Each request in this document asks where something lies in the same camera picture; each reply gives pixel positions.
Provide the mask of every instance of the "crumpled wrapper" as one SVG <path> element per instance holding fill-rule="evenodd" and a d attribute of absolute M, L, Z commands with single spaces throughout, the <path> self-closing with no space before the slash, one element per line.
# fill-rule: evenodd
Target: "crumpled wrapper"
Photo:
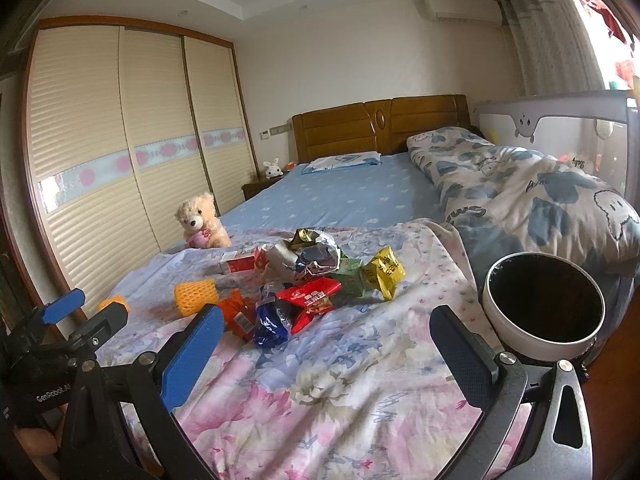
<path fill-rule="evenodd" d="M 289 243 L 281 240 L 266 250 L 268 263 L 264 270 L 264 280 L 294 282 L 298 255 L 289 249 Z"/>
<path fill-rule="evenodd" d="M 334 238 L 324 231 L 298 229 L 289 242 L 289 249 L 298 253 L 294 270 L 296 279 L 315 278 L 340 267 L 342 252 Z"/>
<path fill-rule="evenodd" d="M 396 287 L 406 274 L 391 247 L 380 249 L 371 261 L 362 267 L 362 271 L 371 286 L 382 292 L 386 301 L 394 298 Z"/>

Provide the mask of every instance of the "screw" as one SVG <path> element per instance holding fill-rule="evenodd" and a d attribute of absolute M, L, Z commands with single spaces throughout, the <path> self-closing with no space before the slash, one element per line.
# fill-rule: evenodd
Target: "screw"
<path fill-rule="evenodd" d="M 140 354 L 138 362 L 143 366 L 149 366 L 156 360 L 156 354 L 153 352 L 144 352 Z"/>
<path fill-rule="evenodd" d="M 516 356 L 511 352 L 501 352 L 500 362 L 505 365 L 512 365 L 517 361 Z"/>
<path fill-rule="evenodd" d="M 560 359 L 558 361 L 558 366 L 560 367 L 561 370 L 564 370 L 565 372 L 570 372 L 571 370 L 574 369 L 574 366 L 566 359 Z"/>
<path fill-rule="evenodd" d="M 95 367 L 95 361 L 91 361 L 91 359 L 87 359 L 84 363 L 82 363 L 82 371 L 90 372 Z"/>

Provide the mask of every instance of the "teddy bear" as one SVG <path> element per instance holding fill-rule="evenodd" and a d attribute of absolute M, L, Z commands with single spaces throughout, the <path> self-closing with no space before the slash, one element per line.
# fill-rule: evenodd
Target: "teddy bear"
<path fill-rule="evenodd" d="M 185 200 L 175 213 L 175 217 L 184 229 L 184 239 L 190 248 L 210 249 L 231 246 L 231 240 L 216 216 L 216 206 L 211 193 Z"/>

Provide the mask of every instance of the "snack box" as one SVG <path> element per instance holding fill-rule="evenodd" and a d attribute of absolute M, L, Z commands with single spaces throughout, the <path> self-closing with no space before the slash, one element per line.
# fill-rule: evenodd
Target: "snack box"
<path fill-rule="evenodd" d="M 240 272 L 255 269 L 256 258 L 260 255 L 260 248 L 256 247 L 244 251 L 229 251 L 220 258 L 220 272 Z"/>
<path fill-rule="evenodd" d="M 327 274 L 329 278 L 340 282 L 342 292 L 350 296 L 362 297 L 367 290 L 367 281 L 362 273 L 362 260 L 356 258 L 343 258 L 340 267 Z"/>

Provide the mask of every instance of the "air conditioner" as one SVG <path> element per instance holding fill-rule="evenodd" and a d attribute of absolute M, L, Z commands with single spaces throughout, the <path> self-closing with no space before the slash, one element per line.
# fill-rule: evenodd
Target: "air conditioner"
<path fill-rule="evenodd" d="M 434 22 L 454 19 L 502 24 L 502 11 L 495 0 L 424 0 L 424 5 Z"/>

